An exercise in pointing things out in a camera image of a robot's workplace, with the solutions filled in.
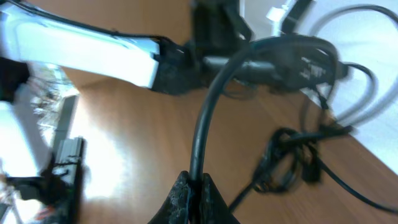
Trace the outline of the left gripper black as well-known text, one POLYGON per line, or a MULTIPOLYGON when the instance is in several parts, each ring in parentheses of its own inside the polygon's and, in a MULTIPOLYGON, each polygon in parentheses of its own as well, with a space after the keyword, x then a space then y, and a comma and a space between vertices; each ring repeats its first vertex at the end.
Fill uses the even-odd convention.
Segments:
POLYGON ((348 76, 329 41, 307 35, 283 35, 255 40, 228 53, 202 59, 209 72, 228 67, 233 78, 281 91, 297 91, 319 84, 334 85, 348 76))

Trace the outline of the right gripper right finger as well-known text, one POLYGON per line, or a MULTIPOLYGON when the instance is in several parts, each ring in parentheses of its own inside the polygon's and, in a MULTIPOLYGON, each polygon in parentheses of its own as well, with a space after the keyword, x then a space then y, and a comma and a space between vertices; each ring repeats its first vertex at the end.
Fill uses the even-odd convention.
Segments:
POLYGON ((199 212, 200 224, 239 224, 207 173, 203 174, 199 212))

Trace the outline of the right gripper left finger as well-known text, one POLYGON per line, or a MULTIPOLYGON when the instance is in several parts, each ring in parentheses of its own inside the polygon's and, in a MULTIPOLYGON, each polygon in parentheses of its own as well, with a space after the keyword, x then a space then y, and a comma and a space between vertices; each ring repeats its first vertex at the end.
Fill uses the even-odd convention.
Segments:
POLYGON ((161 208, 148 224, 187 224, 189 207, 189 174, 184 170, 181 171, 161 208))

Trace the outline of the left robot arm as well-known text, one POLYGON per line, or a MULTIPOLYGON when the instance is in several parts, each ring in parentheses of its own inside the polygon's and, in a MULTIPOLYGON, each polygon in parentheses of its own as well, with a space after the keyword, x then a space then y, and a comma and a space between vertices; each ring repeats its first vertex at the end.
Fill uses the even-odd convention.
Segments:
MULTIPOLYGON (((207 87, 240 49, 253 42, 238 1, 194 1, 192 37, 179 45, 155 34, 127 34, 56 16, 23 1, 1 2, 1 99, 27 81, 29 62, 44 62, 180 96, 207 87)), ((248 57, 233 73, 247 84, 297 91, 348 75, 336 55, 282 45, 248 57)))

